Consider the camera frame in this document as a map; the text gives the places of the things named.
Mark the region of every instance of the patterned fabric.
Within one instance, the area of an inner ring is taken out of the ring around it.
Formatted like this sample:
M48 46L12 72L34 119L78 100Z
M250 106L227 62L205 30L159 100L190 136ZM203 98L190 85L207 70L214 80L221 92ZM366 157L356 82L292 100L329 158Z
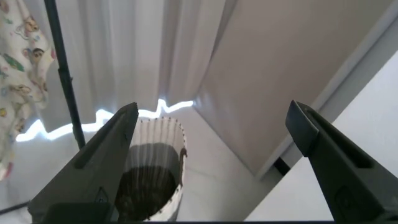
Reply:
M47 104L46 73L55 53L23 0L0 0L0 180L25 120Z

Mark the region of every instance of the black cable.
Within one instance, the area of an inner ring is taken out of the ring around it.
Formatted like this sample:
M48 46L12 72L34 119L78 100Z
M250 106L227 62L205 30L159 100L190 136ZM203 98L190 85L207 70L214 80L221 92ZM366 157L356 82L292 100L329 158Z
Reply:
M20 203L18 205L11 206L9 208L2 209L2 210L0 210L0 215L4 215L5 213L9 213L14 210L18 210L20 208L26 207L28 204L29 204L29 202L24 202L24 203Z
M58 74L61 79L63 94L65 95L65 98L67 100L70 118L72 120L73 134L75 135L75 139L77 141L77 144L79 145L79 149L81 149L86 144L86 141L83 130L81 128L79 112L76 105L76 98L73 92L72 79L69 73L65 46L63 45L62 31L60 20L58 18L57 5L55 3L55 0L44 0L44 3L45 9L47 11L47 16L49 17L49 23L51 27L55 51L57 53L58 64L60 66L58 69Z

